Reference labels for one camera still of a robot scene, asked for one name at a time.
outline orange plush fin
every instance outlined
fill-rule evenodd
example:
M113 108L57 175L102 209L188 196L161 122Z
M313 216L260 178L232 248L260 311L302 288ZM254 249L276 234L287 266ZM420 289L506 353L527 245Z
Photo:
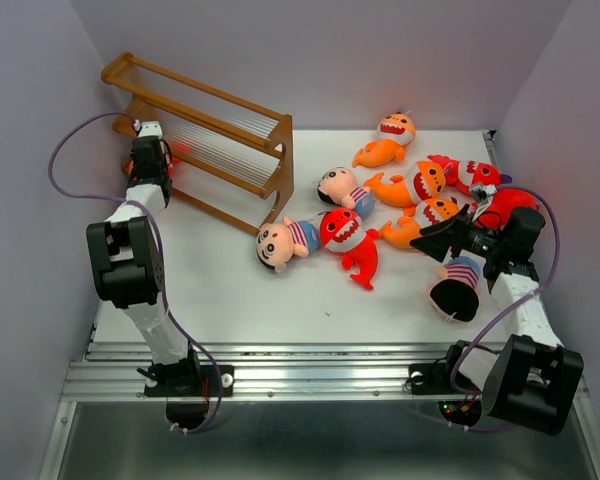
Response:
M399 147L396 150L396 160L398 161L398 163L402 163L402 162L404 162L405 158L406 158L406 154L404 153L404 148Z
M391 222L387 222L385 223L382 228L380 230L378 230L378 235L380 236L380 238L384 237L384 234L387 230L389 230L391 228Z
M398 225L406 225L409 222L413 222L413 218L408 215L405 215L404 217L400 217L398 219Z
M373 188L374 185L378 185L382 181L382 177L384 177L384 173L376 173L373 177L364 182L364 186Z
M405 216L407 217L413 217L413 214L416 213L416 206L415 205L411 205L410 207L405 207L405 209L403 210Z
M351 162L351 166L353 168L356 168L358 165L360 165L360 156L364 153L364 150L360 149L358 150L358 153L356 153L356 156L353 157L353 162Z

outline gray floor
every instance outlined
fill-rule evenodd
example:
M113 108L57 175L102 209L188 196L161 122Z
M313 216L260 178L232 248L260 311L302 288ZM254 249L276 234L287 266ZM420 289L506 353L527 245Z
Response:
M171 433L160 404L78 407L60 478L589 479L575 415L558 437L470 434L407 402L225 404L211 431Z

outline plush toy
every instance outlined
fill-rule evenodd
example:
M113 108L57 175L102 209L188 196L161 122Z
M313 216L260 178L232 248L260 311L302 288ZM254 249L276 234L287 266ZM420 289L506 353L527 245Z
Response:
M538 209L536 199L530 193L517 188L503 188L492 197L491 205L474 222L479 227L501 230L509 221L516 207Z
M396 159L404 161L404 150L416 138L416 126L404 113L394 113L385 117L378 125L378 140L358 150L353 166L379 167Z
M398 228L387 222L380 229L380 237L396 248L412 248L411 240L420 237L420 230L450 219L460 209L455 198L430 198L418 204L415 210L398 219Z
M340 207L322 217L320 243L332 253L342 255L342 268L360 271L351 279L367 290L373 290L371 280L378 269L378 250L375 240L378 231L362 227L360 216L350 208Z
M437 273L441 280L427 288L429 301L445 320L469 322L476 316L480 300L480 267L469 257L457 257Z
M306 257L320 246L317 226L320 218L282 223L265 223L256 236L258 259L267 268L282 272L293 255Z
M416 162L406 176L394 175L391 184L382 183L384 173L377 173L364 182L381 202L393 207L414 207L423 200L434 198L446 185L444 170L433 162Z
M427 158L444 169L447 185L455 186L465 195L471 195L469 189L476 183L495 186L511 183L509 175L501 174L496 167L488 163L462 162L445 155L429 155Z
M322 176L318 185L318 196L331 205L342 205L355 210L362 218L373 211L375 201L369 187L359 187L351 170L336 167Z

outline white table surface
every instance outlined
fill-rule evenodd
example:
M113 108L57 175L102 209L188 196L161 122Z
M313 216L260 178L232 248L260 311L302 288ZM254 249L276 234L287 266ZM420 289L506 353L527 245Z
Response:
M318 180L329 168L350 167L355 152L372 138L371 131L295 131L295 192L284 214L302 220L328 209L316 195ZM377 170L387 172L386 178L404 173L428 154L489 162L479 131L419 131L403 164ZM179 186L191 187L202 178L192 178L196 172L183 172L187 168L176 171ZM362 182L376 170L357 167L355 173ZM208 190L209 185L205 180L200 188ZM215 192L225 195L227 188L221 185ZM444 196L467 200L452 187L445 192ZM251 194L240 200L243 195L236 194L234 210L246 208L247 201L255 202L260 212L268 209ZM379 228L400 216L399 209L376 202L365 227ZM443 322L424 293L436 280L438 263L418 252L394 249L382 240L377 242L380 263L373 280L375 290L367 292L349 279L339 257L326 251L296 258L284 273L275 274L258 262L253 237L177 199L160 214L158 224L172 311L202 342L453 343L471 340L498 313L483 280L476 318L468 324ZM101 304L96 320L95 342L142 342L131 320L109 302ZM502 326L494 328L486 340L504 342Z

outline black plastic bracket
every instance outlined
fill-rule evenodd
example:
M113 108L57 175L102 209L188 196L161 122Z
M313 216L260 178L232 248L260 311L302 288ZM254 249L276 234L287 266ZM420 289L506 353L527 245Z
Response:
M532 369L543 382L530 381ZM582 356L511 335L484 386L484 412L549 435L562 431L584 370Z
M147 217L116 225L92 223L87 227L87 246L93 282L102 300L111 300L117 308L156 303L164 290L164 267ZM112 260L127 247L132 258Z
M233 365L219 365L220 373L222 375L228 373L231 377L234 376L235 367ZM213 365L201 365L200 366L200 378L196 383L188 385L186 388L176 388L173 385L158 384L155 387L144 387L144 396L149 398L169 398L169 397L198 397L202 398L204 384L209 381L208 396L217 397L220 388L222 388L223 397L233 396L233 384L229 387L222 387L222 384L218 383L218 376Z
M464 342L459 341L455 345L449 347L444 359L440 359L436 362L413 363L409 365L411 393L414 395L456 394L457 392L451 388L451 370L460 358L464 346ZM456 381L460 387L466 388L467 390L476 388L473 383L471 383L471 380L461 373L458 373Z
M169 177L167 158L163 152L164 140L157 136L134 138L131 144L131 160L133 168L129 174L127 188L136 185L160 185L165 205L173 193L173 182Z

